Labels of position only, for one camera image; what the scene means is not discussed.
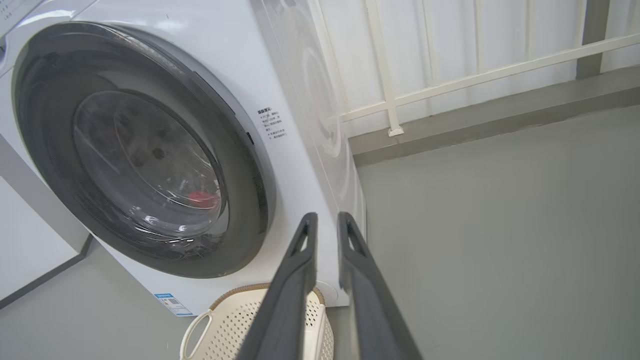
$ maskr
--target laundry basket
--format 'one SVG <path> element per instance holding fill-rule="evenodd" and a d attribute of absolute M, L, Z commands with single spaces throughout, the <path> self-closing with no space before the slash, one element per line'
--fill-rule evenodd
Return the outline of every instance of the laundry basket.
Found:
<path fill-rule="evenodd" d="M 222 295 L 189 325 L 180 345 L 180 360 L 235 359 L 268 288 L 268 283 L 243 286 Z M 193 329 L 204 318 L 209 322 L 195 348 L 187 354 Z M 315 288 L 307 296 L 303 359 L 333 359 L 333 331 L 324 311 L 322 293 Z"/>

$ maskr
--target concrete floor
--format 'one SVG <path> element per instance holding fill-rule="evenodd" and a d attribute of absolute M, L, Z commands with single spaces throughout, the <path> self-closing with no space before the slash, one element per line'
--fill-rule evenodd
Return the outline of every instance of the concrete floor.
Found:
<path fill-rule="evenodd" d="M 640 358 L 640 107 L 359 169 L 368 242 L 425 359 Z M 336 360 L 356 359 L 329 309 Z M 0 310 L 1 359 L 176 359 L 102 247 Z"/>

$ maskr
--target white railing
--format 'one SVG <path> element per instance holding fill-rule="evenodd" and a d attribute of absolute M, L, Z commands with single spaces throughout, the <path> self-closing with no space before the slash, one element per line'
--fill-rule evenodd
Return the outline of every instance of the white railing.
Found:
<path fill-rule="evenodd" d="M 387 61 L 387 53 L 385 50 L 385 42 L 382 34 L 382 26 L 380 21 L 380 14 L 378 13 L 377 0 L 364 0 L 368 10 L 369 26 L 373 39 L 373 44 L 376 53 L 376 59 L 378 63 L 378 72 L 380 73 L 381 84 L 383 88 L 384 101 L 365 106 L 363 108 L 351 110 L 345 114 L 342 114 L 342 121 L 350 121 L 377 113 L 380 111 L 387 111 L 390 128 L 388 130 L 389 136 L 395 136 L 403 134 L 404 131 L 400 126 L 397 116 L 397 107 L 411 102 L 427 99 L 436 95 L 446 94 L 456 90 L 461 90 L 470 86 L 486 83 L 500 78 L 505 78 L 522 72 L 555 65 L 565 61 L 576 60 L 585 56 L 603 53 L 605 51 L 615 50 L 622 47 L 640 44 L 640 33 L 630 34 L 616 38 L 610 38 L 600 42 L 595 42 L 588 45 L 582 45 L 582 34 L 584 31 L 584 18 L 586 15 L 586 2 L 587 0 L 580 0 L 580 17 L 578 21 L 578 27 L 576 29 L 576 41 L 573 49 L 561 51 L 541 58 L 533 58 L 531 51 L 531 44 L 533 43 L 533 31 L 532 31 L 532 17 L 533 6 L 535 0 L 527 0 L 526 4 L 526 23 L 525 23 L 525 53 L 526 61 L 520 63 L 514 63 L 505 67 L 497 69 L 485 69 L 482 64 L 484 44 L 482 43 L 482 26 L 480 22 L 482 17 L 480 14 L 481 2 L 483 0 L 474 0 L 474 23 L 476 32 L 476 67 L 478 74 L 460 78 L 454 81 L 446 83 L 438 82 L 438 64 L 436 63 L 435 47 L 433 45 L 433 30 L 431 28 L 431 22 L 429 21 L 429 4 L 431 0 L 422 0 L 424 9 L 424 21 L 427 31 L 427 49 L 429 53 L 429 72 L 431 74 L 433 86 L 423 88 L 416 92 L 412 92 L 406 95 L 397 96 L 392 88 L 392 80 L 390 69 Z M 638 8 L 636 6 L 637 1 L 630 2 L 629 9 L 629 21 L 627 27 L 627 34 L 630 33 L 633 28 L 633 24 L 640 19 L 637 19 Z M 319 0 L 316 0 L 316 5 L 320 9 Z"/>

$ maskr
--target front-loading washing machine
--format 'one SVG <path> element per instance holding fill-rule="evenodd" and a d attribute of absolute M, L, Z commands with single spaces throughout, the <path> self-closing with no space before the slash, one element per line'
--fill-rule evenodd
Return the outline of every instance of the front-loading washing machine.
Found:
<path fill-rule="evenodd" d="M 364 229 L 365 202 L 312 5 L 11 4 L 0 133 L 149 292 L 188 316 L 268 282 L 312 211 L 317 287 L 348 304 L 336 218 Z"/>

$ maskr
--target door glass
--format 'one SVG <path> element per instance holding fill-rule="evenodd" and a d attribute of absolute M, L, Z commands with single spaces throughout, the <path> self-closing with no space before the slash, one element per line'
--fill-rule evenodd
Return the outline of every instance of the door glass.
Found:
<path fill-rule="evenodd" d="M 193 136 L 151 102 L 125 92 L 91 94 L 76 111 L 74 142 L 93 182 L 133 220 L 135 231 L 146 233 L 148 245 L 183 253 L 226 230 L 220 224 L 226 202 L 211 162 Z M 196 243 L 178 249 L 176 242 L 184 241 Z"/>

